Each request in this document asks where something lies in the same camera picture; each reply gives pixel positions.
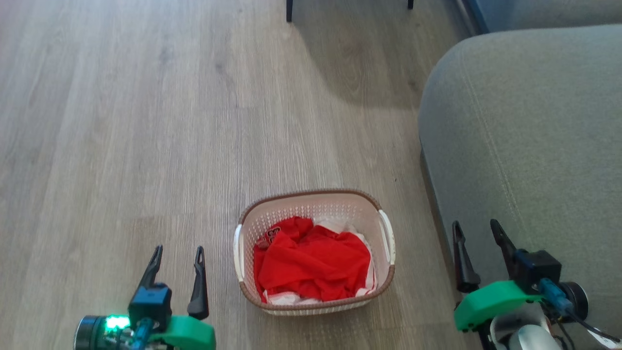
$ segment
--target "white label tag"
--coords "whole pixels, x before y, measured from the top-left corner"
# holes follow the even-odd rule
[[[589,329],[587,330],[600,344],[602,344],[607,349],[622,349],[622,343],[616,343],[613,340],[603,338],[596,333],[593,333]]]

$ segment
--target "laundry basket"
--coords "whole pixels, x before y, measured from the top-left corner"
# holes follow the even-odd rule
[[[255,287],[253,247],[257,239],[277,222],[293,216],[318,222],[341,219],[363,234],[371,247],[377,289],[368,295],[311,305],[272,305],[261,301]],[[235,231],[235,272],[244,296],[265,312],[278,316],[305,316],[357,308],[382,294],[391,284],[395,263],[395,241],[389,218],[371,196],[354,190],[333,189],[286,194],[263,199],[248,207]]]

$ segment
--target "wood grain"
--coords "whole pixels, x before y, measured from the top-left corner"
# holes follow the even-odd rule
[[[0,339],[68,349],[122,313],[157,244],[183,313],[207,253],[220,348],[467,349],[418,157],[432,67],[466,30],[451,0],[0,1]],[[392,219],[392,287],[275,318],[233,271],[242,210],[353,187]]]

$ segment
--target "red clothing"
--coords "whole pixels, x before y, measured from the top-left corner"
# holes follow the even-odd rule
[[[313,226],[292,217],[273,225],[254,247],[257,291],[268,295],[293,291],[322,301],[354,297],[365,287],[371,255],[349,232]]]

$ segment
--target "blue connector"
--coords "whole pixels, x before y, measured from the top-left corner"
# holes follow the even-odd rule
[[[567,316],[568,311],[574,312],[574,305],[566,298],[566,294],[548,278],[543,278],[538,284],[538,291],[544,299],[551,303],[561,316]]]

